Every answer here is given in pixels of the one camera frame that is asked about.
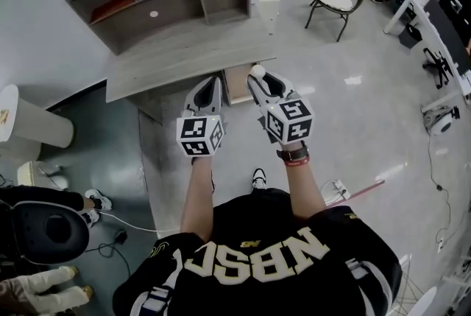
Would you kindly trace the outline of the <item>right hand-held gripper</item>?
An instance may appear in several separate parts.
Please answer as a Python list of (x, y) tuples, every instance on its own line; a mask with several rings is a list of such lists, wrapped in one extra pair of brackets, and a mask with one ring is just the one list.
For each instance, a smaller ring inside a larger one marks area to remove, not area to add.
[(272, 143), (293, 144), (311, 136), (314, 112), (292, 83), (270, 71), (247, 76), (247, 87), (259, 107), (259, 119)]

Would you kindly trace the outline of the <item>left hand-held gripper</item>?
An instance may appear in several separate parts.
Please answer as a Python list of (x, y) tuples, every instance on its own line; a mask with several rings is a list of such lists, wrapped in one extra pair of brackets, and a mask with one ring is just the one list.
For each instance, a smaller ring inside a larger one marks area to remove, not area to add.
[(176, 141), (186, 157), (212, 156), (220, 147), (225, 134), (222, 103), (219, 77), (206, 78), (187, 94), (176, 130)]

